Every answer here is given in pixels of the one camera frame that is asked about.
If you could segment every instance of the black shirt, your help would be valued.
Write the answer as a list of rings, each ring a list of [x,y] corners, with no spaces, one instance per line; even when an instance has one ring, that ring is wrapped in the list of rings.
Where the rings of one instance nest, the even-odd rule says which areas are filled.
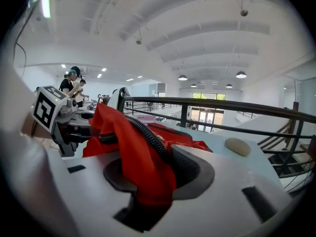
[[[60,84],[59,90],[63,91],[63,89],[68,89],[69,92],[74,88],[71,81],[69,81],[67,78],[63,79],[63,81]]]

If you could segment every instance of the window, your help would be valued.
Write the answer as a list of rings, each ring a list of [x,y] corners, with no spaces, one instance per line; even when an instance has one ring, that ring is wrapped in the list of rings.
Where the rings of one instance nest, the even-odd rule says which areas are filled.
[[[193,98],[200,98],[200,99],[226,100],[226,94],[218,94],[218,93],[196,93],[196,92],[194,92],[192,97]]]
[[[194,92],[192,94],[193,98],[198,99],[216,99],[216,100],[226,100],[226,94],[218,93],[198,93]],[[204,107],[195,107],[192,106],[191,119],[200,122],[206,122],[209,124],[218,124],[223,123],[224,110],[216,108],[204,108]],[[215,129],[205,125],[198,125],[197,129],[203,132],[212,132]]]

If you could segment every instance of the red cloth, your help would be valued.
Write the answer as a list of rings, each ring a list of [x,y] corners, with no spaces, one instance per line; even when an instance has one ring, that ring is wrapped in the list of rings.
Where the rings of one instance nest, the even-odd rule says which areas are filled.
[[[92,137],[83,150],[83,156],[100,155],[119,149],[123,176],[137,186],[137,200],[148,205],[172,203],[176,181],[170,165],[165,164],[156,151],[147,144],[141,133],[122,113],[104,104],[97,104],[94,117],[89,120],[100,134],[115,132],[118,143],[104,145]]]
[[[172,144],[187,146],[191,148],[198,148],[209,152],[213,152],[209,149],[209,147],[205,144],[204,141],[194,141],[192,140],[190,135],[179,133],[175,129],[156,123],[150,123],[148,124],[148,127],[156,135],[159,135],[164,139],[164,146],[168,149],[169,152],[171,150]]]

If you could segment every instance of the black hose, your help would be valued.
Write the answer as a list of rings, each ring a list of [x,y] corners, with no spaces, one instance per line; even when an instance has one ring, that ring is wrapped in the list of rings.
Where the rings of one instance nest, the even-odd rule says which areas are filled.
[[[162,141],[142,122],[139,120],[132,118],[130,116],[125,116],[128,121],[145,137],[147,143],[156,150],[161,160],[167,164],[170,164],[170,155],[167,152],[167,149],[163,145]],[[100,134],[99,140],[103,144],[112,144],[118,141],[118,138],[114,133],[111,134]]]

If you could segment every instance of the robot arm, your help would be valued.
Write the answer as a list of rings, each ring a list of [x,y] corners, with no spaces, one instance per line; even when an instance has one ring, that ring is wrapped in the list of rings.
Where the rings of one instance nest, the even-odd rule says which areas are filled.
[[[115,90],[108,106],[123,111],[125,97],[129,96],[127,88]],[[53,86],[39,88],[33,108],[33,118],[51,134],[58,144],[62,157],[75,155],[78,144],[91,138],[89,119],[94,112],[78,110],[74,98]]]

